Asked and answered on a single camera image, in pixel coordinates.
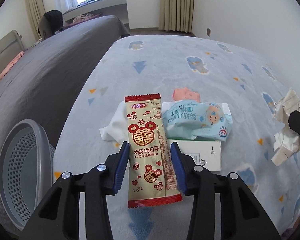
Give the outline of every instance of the orange triangle pattern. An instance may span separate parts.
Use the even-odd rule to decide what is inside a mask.
[[[61,176],[62,172],[55,171],[53,174],[56,177],[56,179],[58,179]]]

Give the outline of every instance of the wet wipes package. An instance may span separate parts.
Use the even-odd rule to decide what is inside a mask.
[[[226,141],[232,126],[228,104],[182,100],[162,115],[168,139],[194,140],[198,137]]]

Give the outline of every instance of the gray bed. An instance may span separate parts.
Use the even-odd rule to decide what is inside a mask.
[[[71,27],[27,50],[0,81],[0,150],[12,127],[26,118],[41,124],[55,147],[90,73],[111,45],[127,34],[117,17],[104,16]],[[0,222],[7,231],[18,234],[1,200]]]

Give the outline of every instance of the small cardboard box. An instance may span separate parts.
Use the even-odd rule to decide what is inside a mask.
[[[209,171],[221,171],[221,142],[168,139],[169,147],[177,142],[180,151],[190,155],[195,164],[202,165]]]

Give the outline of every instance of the gray plastic basket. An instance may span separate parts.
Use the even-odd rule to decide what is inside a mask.
[[[3,144],[0,197],[19,230],[52,185],[54,151],[42,126],[31,119],[19,122]]]

